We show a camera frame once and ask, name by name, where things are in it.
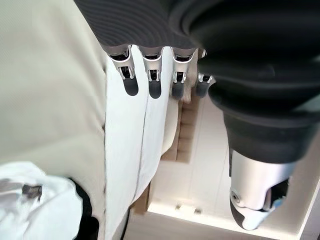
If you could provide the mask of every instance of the white towel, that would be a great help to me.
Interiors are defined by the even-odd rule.
[[[35,195],[28,196],[24,186]],[[0,165],[2,240],[71,240],[81,216],[82,200],[69,179],[46,175],[31,162]]]

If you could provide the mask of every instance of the black fingertip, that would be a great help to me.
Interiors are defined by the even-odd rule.
[[[209,83],[207,82],[197,82],[195,87],[195,95],[204,98],[207,95],[209,88]]]
[[[157,99],[161,96],[161,80],[149,81],[149,94],[153,99]]]
[[[139,92],[138,82],[136,76],[133,79],[126,78],[123,80],[123,85],[126,93],[130,96],[135,96]]]
[[[172,84],[171,95],[176,99],[181,99],[184,95],[184,84],[178,81]]]

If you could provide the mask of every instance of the white cloth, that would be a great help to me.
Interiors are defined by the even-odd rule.
[[[28,198],[23,186],[41,186]],[[77,236],[82,200],[74,183],[46,175],[31,162],[0,165],[0,237],[2,240],[71,240]]]
[[[172,80],[172,52],[162,53],[158,99],[149,95],[148,78],[137,46],[132,46],[139,92],[129,96],[110,58],[107,59],[106,106],[106,239],[111,239],[128,207],[154,176],[162,154]]]

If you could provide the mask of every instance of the metal screw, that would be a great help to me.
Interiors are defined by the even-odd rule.
[[[234,191],[231,192],[231,196],[235,200],[236,203],[240,203],[240,199]]]

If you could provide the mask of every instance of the robotic hand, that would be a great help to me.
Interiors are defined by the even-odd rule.
[[[123,79],[138,93],[130,45],[149,93],[161,95],[161,56],[172,47],[172,95],[181,98],[195,49],[196,93],[223,111],[230,208],[256,229],[286,198],[290,176],[320,122],[320,2],[314,0],[75,0]]]

